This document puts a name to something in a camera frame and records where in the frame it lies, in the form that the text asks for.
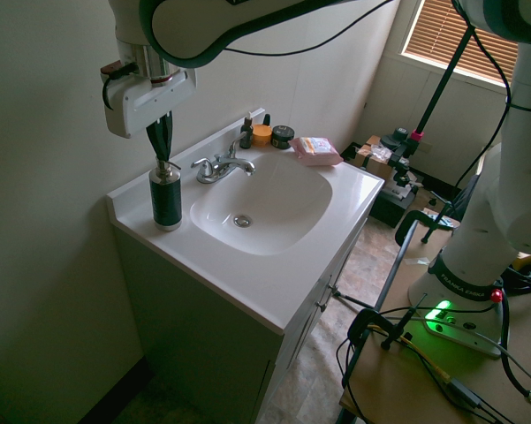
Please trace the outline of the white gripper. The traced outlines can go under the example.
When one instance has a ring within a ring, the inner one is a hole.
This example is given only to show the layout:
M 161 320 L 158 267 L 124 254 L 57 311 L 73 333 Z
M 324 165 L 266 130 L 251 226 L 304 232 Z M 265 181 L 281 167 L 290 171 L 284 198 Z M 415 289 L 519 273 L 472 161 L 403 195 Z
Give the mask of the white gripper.
M 172 110 L 192 96 L 196 88 L 195 69 L 179 69 L 162 84 L 153 85 L 136 74 L 112 81 L 107 88 L 111 110 L 104 107 L 107 127 L 123 138 L 132 138 L 146 129 L 156 159 L 167 161 L 173 136 Z

